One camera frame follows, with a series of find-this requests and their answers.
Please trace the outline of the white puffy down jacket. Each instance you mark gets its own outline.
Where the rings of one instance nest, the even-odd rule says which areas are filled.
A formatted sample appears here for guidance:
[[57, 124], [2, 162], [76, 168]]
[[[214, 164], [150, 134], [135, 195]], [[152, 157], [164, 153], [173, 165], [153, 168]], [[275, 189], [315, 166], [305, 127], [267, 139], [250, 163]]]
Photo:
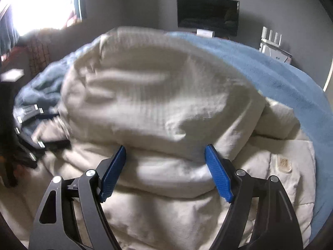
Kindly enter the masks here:
[[250, 175], [276, 175], [309, 243], [314, 148], [292, 108], [262, 95], [236, 68], [164, 32], [120, 28], [65, 58], [57, 104], [71, 148], [49, 152], [12, 190], [1, 213], [23, 244], [51, 176], [65, 179], [128, 153], [103, 204], [125, 249], [206, 249], [226, 218], [204, 148]]

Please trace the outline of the blue fleece blanket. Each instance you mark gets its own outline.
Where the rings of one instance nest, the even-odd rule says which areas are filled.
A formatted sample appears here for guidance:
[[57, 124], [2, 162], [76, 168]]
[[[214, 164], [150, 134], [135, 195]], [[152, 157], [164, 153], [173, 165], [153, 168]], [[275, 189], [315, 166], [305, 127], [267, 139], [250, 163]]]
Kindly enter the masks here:
[[[264, 150], [267, 150], [272, 153], [272, 157], [273, 153], [280, 153], [295, 158], [295, 161], [302, 161], [304, 157], [304, 162], [305, 159], [309, 162], [310, 156], [305, 156], [305, 153], [312, 149], [309, 143], [312, 141], [312, 153], [316, 156], [315, 201], [305, 201], [305, 197], [302, 197], [301, 201], [300, 193], [297, 193], [295, 209], [305, 245], [313, 241], [332, 211], [332, 111], [324, 92], [306, 73], [293, 66], [273, 61], [251, 47], [225, 40], [198, 38], [185, 32], [170, 32], [167, 35], [186, 40], [222, 59], [249, 79], [264, 96], [293, 109], [300, 126], [295, 125], [290, 137], [287, 137], [289, 141], [274, 141], [263, 136], [253, 137], [250, 140], [251, 144], [240, 154], [240, 160], [245, 160], [246, 151], [264, 153]], [[56, 104], [60, 99], [60, 87], [67, 70], [75, 59], [96, 45], [97, 41], [99, 37], [93, 42], [74, 48], [62, 59], [47, 66], [43, 73], [21, 89], [18, 105], [23, 106], [29, 104], [29, 101], [36, 101], [47, 108]], [[5, 197], [4, 190], [1, 194], [4, 198], [1, 200], [1, 212], [24, 246], [29, 244], [36, 205], [41, 200], [47, 182], [50, 181], [50, 175], [42, 165], [37, 171], [32, 171], [30, 177], [22, 180], [22, 187], [10, 190], [13, 197]], [[124, 229], [125, 226], [116, 227], [116, 223], [121, 224], [111, 221], [111, 227], [117, 228], [116, 236], [121, 241], [126, 239], [132, 245], [140, 245], [137, 249], [153, 247], [152, 242], [148, 244], [148, 240], [139, 240], [139, 237], [134, 237], [134, 233], [130, 234], [129, 230]], [[171, 249], [171, 246], [166, 245], [166, 240], [157, 242], [161, 242], [162, 246], [154, 246], [155, 248]]]

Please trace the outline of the checkered hanging cloth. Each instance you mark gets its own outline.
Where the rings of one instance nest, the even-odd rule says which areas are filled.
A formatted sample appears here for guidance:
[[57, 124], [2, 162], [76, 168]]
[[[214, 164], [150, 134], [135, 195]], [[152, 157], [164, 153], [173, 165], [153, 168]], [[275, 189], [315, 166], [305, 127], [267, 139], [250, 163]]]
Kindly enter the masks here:
[[48, 48], [47, 33], [42, 30], [31, 34], [26, 40], [29, 54], [29, 69], [31, 77], [36, 77], [50, 63], [50, 51]]

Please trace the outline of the bright window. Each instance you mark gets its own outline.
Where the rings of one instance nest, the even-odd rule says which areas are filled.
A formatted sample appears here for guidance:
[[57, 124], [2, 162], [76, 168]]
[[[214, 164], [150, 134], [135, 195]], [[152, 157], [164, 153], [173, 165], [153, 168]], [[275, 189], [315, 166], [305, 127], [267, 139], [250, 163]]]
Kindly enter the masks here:
[[8, 20], [20, 36], [63, 28], [86, 19], [85, 0], [1, 0], [1, 20]]

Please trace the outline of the white door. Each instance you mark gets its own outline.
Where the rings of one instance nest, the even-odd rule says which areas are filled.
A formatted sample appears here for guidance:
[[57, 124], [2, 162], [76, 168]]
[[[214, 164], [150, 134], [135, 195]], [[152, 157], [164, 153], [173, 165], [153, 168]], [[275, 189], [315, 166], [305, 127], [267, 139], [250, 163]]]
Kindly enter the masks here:
[[333, 73], [333, 59], [332, 59], [331, 65], [330, 65], [330, 70], [328, 72], [326, 82], [325, 82], [324, 87], [323, 87], [324, 92], [326, 92], [326, 90], [327, 90], [327, 88], [330, 84], [330, 80], [332, 78], [332, 73]]

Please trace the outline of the white router with antennas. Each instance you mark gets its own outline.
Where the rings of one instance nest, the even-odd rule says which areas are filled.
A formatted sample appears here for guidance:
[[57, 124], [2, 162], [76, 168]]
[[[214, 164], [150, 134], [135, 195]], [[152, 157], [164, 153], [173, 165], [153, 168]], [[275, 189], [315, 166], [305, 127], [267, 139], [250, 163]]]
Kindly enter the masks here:
[[268, 30], [267, 27], [262, 27], [261, 41], [259, 51], [266, 56], [269, 56], [282, 63], [291, 64], [292, 55], [281, 48], [282, 34], [272, 30]]

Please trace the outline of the white box under television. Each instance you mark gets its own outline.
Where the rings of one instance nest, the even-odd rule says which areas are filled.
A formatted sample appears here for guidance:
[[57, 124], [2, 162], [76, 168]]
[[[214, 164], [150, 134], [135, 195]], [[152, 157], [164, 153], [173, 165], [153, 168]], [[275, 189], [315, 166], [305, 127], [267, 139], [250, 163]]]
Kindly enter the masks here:
[[204, 29], [197, 29], [196, 35], [205, 38], [213, 38], [215, 35], [214, 31], [211, 30], [204, 30]]

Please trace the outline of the black flat screen television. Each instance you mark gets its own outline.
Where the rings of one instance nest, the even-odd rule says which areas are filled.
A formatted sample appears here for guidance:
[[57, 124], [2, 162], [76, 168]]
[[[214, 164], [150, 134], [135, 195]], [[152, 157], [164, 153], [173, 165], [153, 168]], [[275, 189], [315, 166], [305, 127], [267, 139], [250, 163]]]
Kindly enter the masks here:
[[237, 0], [177, 0], [179, 28], [210, 30], [236, 36], [239, 25]]

